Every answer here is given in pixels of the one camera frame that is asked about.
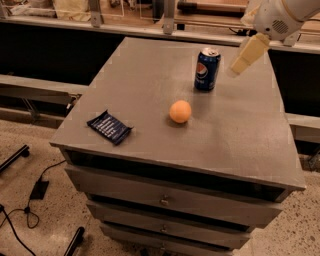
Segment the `pepsi can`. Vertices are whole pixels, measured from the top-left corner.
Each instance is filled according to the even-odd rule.
[[[214,88],[220,65],[221,55],[216,49],[203,48],[198,55],[194,86],[201,91]]]

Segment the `black packet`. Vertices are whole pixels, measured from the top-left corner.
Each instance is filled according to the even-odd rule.
[[[110,115],[108,110],[103,112],[100,116],[88,121],[87,125],[115,145],[119,145],[132,130],[132,128],[127,127],[118,119]]]

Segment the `drawer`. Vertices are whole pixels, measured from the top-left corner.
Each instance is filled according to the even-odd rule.
[[[239,249],[249,239],[245,232],[213,226],[190,219],[168,216],[151,211],[150,208],[135,209],[114,204],[88,201],[87,206],[96,219],[139,229],[145,229],[175,237],[183,237],[208,244]]]
[[[73,165],[66,172],[82,192],[245,226],[263,228],[281,212],[277,203],[121,172]]]
[[[224,250],[223,248],[171,238],[165,235],[158,235],[110,223],[101,223],[100,228],[104,235],[113,239],[147,245],[166,252],[183,253],[193,256],[232,256],[231,251]]]

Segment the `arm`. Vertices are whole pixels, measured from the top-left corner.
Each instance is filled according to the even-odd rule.
[[[298,31],[305,21],[318,12],[318,0],[263,0],[253,26],[272,40],[282,40]]]

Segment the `speckled floor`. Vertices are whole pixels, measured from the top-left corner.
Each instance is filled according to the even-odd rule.
[[[25,208],[42,171],[63,160],[58,149],[49,145],[59,123],[54,120],[31,123],[29,115],[0,110],[0,162],[24,144],[30,147],[29,157],[19,158],[0,174],[0,203],[7,213]],[[40,217],[37,227],[28,228],[22,211],[10,215],[20,239],[36,255],[64,255],[77,228],[83,226],[84,242],[74,255],[140,255],[142,247],[116,242],[102,234],[99,221],[91,217],[85,206],[85,195],[75,190],[63,170],[64,165],[46,172],[44,180],[49,181],[49,187],[44,199],[30,203],[31,211]],[[236,250],[235,256],[320,255],[320,174],[305,170],[304,175],[307,189],[287,198],[284,211],[266,229],[253,231],[252,239],[241,250]],[[158,250],[148,250],[150,256],[162,255]],[[0,228],[0,253],[31,255],[15,239],[8,222]]]

